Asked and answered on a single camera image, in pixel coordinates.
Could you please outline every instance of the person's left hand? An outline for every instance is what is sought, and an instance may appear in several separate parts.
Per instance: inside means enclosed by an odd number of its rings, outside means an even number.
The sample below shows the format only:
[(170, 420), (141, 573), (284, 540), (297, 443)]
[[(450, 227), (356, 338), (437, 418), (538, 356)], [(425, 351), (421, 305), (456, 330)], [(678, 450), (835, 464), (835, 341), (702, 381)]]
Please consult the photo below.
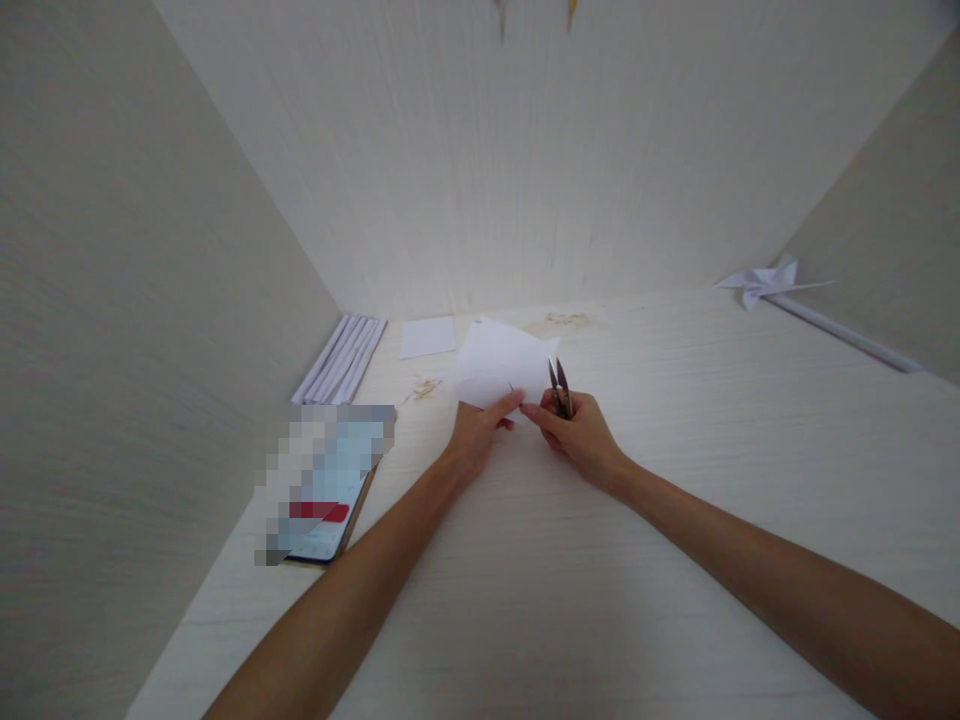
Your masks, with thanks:
[(520, 407), (521, 402), (523, 391), (514, 390), (487, 410), (460, 403), (453, 435), (440, 456), (459, 481), (464, 484), (473, 482), (486, 467), (493, 447), (493, 434), (497, 428), (513, 430), (513, 420), (507, 420), (505, 416)]

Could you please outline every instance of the hand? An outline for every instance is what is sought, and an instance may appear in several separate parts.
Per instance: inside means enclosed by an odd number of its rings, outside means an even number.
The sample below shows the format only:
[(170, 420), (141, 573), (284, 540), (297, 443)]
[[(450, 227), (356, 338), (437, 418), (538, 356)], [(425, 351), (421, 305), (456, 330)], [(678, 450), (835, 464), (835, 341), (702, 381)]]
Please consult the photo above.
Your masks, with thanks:
[(613, 439), (607, 421), (593, 395), (570, 393), (573, 420), (557, 415), (553, 389), (545, 390), (540, 405), (524, 403), (520, 411), (540, 428), (544, 440), (566, 457), (585, 480), (605, 492), (612, 492), (618, 472), (631, 460)]
[(523, 391), (514, 390), (487, 410), (460, 403), (453, 424), (453, 435), (440, 456), (440, 461), (448, 464), (458, 480), (469, 484), (486, 467), (493, 446), (493, 434), (497, 428), (513, 430), (513, 420), (507, 420), (505, 416), (520, 407), (522, 401)]

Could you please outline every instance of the scissors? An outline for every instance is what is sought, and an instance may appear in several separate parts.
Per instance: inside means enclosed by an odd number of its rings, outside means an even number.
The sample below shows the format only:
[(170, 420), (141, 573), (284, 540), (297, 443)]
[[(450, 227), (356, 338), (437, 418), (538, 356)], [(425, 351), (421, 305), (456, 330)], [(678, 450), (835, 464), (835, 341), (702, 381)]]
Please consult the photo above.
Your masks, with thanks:
[[(553, 387), (553, 399), (557, 402), (557, 415), (564, 420), (573, 419), (573, 398), (570, 396), (570, 386), (567, 385), (567, 376), (563, 372), (563, 365), (560, 364), (560, 358), (557, 358), (557, 371), (553, 371), (553, 360), (547, 358), (550, 366), (550, 385)], [(563, 397), (566, 399), (566, 405), (560, 401), (560, 390), (563, 390)]]

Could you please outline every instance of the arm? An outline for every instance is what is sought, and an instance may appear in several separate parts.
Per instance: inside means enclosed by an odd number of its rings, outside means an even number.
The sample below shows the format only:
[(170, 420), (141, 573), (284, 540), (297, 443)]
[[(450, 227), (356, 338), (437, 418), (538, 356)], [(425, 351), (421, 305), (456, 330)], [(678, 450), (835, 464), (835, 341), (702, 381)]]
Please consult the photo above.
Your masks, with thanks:
[(307, 590), (221, 691), (205, 720), (327, 717), (373, 645), (410, 571), (453, 502), (486, 465), (523, 399), (460, 404), (440, 458)]
[(552, 394), (523, 412), (590, 483), (625, 503), (882, 718), (960, 717), (960, 632), (902, 595), (684, 492), (617, 447), (600, 408)]

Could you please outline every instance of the red button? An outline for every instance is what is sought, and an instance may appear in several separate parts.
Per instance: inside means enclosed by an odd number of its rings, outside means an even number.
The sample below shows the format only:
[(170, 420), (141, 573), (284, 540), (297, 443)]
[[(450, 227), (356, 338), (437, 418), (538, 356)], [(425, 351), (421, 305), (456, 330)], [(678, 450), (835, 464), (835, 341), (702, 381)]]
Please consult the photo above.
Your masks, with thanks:
[(323, 516), (324, 522), (343, 522), (347, 519), (347, 514), (350, 512), (349, 505), (337, 505), (333, 510)]
[(325, 518), (331, 510), (337, 508), (336, 503), (290, 503), (291, 518)]

